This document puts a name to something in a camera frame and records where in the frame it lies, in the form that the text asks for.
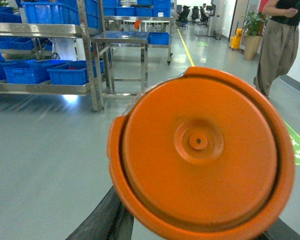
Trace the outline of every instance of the khaki pants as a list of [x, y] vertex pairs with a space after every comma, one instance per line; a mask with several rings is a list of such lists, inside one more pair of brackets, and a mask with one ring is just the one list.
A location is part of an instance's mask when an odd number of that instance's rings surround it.
[[289, 72], [297, 56], [299, 28], [270, 20], [265, 27], [263, 43], [253, 80], [255, 88], [268, 96], [272, 82]]

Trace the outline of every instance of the black top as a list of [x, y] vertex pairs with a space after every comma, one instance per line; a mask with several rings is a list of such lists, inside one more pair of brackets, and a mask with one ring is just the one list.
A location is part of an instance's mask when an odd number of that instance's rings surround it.
[[300, 0], [279, 0], [276, 4], [277, 9], [298, 9], [298, 13], [294, 17], [286, 16], [273, 16], [271, 20], [281, 24], [287, 24], [290, 26], [298, 26], [300, 23]]

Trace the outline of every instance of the computer monitor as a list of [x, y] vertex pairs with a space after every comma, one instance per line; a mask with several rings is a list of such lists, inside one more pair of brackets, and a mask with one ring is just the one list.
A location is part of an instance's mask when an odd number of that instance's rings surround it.
[[214, 10], [214, 6], [206, 6], [206, 11], [213, 11]]
[[177, 5], [176, 6], [176, 12], [179, 12], [179, 13], [182, 12], [182, 5]]

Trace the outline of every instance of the plant pot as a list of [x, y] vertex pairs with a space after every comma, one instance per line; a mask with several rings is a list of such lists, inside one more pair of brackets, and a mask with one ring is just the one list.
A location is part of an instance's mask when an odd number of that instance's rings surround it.
[[244, 50], [243, 59], [253, 60], [257, 54], [258, 47], [262, 36], [248, 36], [247, 44]]

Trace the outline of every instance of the green floor sign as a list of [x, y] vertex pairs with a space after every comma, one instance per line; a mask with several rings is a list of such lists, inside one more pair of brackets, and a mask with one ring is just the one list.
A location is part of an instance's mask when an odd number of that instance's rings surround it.
[[203, 46], [203, 47], [208, 47], [208, 43], [204, 42], [204, 41], [198, 41], [199, 46]]
[[285, 123], [291, 137], [294, 148], [295, 164], [300, 165], [300, 136], [287, 123]]

